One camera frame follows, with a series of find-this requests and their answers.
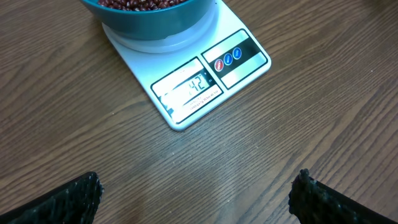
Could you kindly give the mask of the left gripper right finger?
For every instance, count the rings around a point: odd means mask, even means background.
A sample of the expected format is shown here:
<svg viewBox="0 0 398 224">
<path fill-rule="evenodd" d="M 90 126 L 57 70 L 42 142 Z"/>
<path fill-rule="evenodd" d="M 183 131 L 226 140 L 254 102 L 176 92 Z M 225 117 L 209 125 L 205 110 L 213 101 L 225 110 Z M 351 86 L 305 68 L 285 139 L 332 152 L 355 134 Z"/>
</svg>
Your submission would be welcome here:
<svg viewBox="0 0 398 224">
<path fill-rule="evenodd" d="M 289 192 L 289 213 L 301 224 L 397 224 L 300 170 Z"/>
</svg>

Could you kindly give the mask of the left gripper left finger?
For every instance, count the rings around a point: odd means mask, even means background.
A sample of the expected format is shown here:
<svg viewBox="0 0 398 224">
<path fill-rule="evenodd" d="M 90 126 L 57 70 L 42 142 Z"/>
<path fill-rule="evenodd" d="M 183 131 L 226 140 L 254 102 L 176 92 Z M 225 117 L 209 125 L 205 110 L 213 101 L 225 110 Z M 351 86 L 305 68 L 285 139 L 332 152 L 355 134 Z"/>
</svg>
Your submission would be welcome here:
<svg viewBox="0 0 398 224">
<path fill-rule="evenodd" d="M 4 224 L 92 224 L 103 194 L 96 172 L 87 172 L 1 215 Z"/>
</svg>

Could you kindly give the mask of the white digital kitchen scale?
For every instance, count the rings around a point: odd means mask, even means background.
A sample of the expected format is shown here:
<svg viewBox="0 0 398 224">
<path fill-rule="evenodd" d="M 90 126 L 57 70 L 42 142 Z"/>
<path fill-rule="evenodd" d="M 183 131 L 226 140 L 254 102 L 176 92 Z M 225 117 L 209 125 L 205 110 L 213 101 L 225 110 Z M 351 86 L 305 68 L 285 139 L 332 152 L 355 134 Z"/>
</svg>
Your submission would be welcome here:
<svg viewBox="0 0 398 224">
<path fill-rule="evenodd" d="M 104 32 L 168 125 L 181 131 L 266 73 L 271 58 L 242 20 L 213 1 L 193 27 L 162 40 Z"/>
</svg>

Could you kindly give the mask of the blue metal bowl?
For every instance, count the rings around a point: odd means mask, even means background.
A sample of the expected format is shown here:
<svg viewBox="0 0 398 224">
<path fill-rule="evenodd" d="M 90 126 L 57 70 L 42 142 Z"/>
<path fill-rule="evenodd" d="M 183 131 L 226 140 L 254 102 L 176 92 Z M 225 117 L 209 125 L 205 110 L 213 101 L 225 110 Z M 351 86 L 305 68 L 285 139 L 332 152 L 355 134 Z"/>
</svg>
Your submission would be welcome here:
<svg viewBox="0 0 398 224">
<path fill-rule="evenodd" d="M 156 11 L 122 11 L 100 6 L 92 0 L 81 3 L 103 24 L 131 39 L 158 40 L 178 34 L 196 24 L 215 0 L 188 0 Z"/>
</svg>

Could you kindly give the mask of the red beans in bowl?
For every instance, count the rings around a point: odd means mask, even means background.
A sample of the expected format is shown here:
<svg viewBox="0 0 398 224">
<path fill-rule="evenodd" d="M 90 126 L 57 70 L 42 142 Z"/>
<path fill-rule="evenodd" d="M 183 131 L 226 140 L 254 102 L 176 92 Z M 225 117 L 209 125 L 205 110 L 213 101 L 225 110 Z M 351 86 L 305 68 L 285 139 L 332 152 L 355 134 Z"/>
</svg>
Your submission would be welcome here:
<svg viewBox="0 0 398 224">
<path fill-rule="evenodd" d="M 97 0 L 97 4 L 122 11 L 156 11 L 179 5 L 187 0 Z"/>
</svg>

